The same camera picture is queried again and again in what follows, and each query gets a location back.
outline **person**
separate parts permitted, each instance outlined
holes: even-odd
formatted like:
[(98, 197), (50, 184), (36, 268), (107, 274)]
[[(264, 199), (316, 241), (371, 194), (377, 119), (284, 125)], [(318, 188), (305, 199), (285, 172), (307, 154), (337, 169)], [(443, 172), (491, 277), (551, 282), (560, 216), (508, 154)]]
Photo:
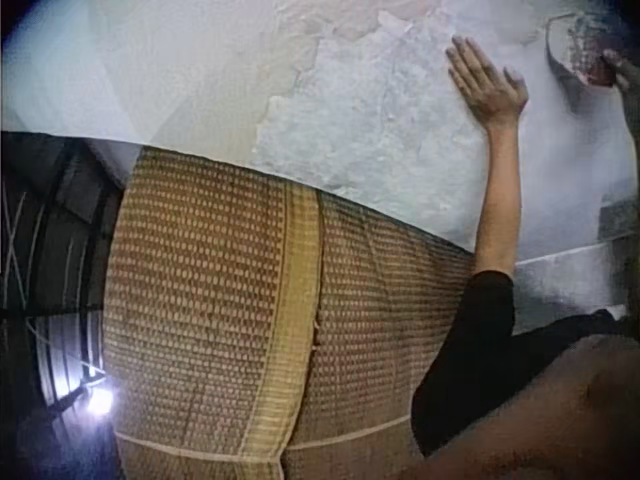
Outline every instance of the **person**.
[[(489, 174), (473, 275), (412, 401), (426, 458), (401, 477), (640, 478), (640, 344), (625, 324), (599, 310), (512, 336), (525, 80), (498, 71), (473, 39), (454, 37), (447, 56), (487, 133)], [(615, 52), (605, 58), (637, 133), (640, 70)]]

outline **woven mat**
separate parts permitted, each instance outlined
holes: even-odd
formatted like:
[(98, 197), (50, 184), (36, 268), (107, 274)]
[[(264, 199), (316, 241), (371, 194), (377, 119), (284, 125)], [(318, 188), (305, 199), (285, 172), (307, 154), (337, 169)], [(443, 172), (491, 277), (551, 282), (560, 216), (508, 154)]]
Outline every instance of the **woven mat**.
[(470, 263), (312, 188), (144, 149), (105, 298), (128, 477), (391, 478)]

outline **hand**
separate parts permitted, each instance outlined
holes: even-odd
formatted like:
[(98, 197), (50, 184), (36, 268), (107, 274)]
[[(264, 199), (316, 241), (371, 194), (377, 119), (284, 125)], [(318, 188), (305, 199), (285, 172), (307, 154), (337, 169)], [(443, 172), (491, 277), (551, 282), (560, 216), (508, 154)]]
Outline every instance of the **hand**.
[(476, 119), (489, 133), (517, 127), (529, 100), (524, 78), (506, 68), (498, 72), (473, 39), (455, 36), (453, 45), (449, 74)]
[(636, 141), (640, 141), (640, 68), (613, 50), (602, 55), (616, 72), (616, 84), (622, 93), (627, 126)]

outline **black sleeve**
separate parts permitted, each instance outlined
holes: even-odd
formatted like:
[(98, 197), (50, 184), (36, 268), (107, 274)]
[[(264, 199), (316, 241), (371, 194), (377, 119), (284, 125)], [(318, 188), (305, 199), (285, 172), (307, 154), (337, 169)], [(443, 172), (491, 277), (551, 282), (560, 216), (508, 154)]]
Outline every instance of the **black sleeve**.
[(485, 271), (469, 280), (447, 338), (413, 397), (411, 424), (423, 455), (504, 400), (502, 389), (493, 388), (499, 379), (491, 366), (508, 348), (514, 318), (507, 275)]

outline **light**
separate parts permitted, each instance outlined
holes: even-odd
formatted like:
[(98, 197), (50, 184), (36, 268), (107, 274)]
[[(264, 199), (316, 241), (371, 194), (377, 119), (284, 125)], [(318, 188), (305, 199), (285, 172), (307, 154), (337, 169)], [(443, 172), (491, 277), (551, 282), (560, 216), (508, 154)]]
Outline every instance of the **light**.
[(94, 388), (89, 399), (89, 410), (94, 415), (106, 415), (111, 410), (113, 393), (105, 388)]

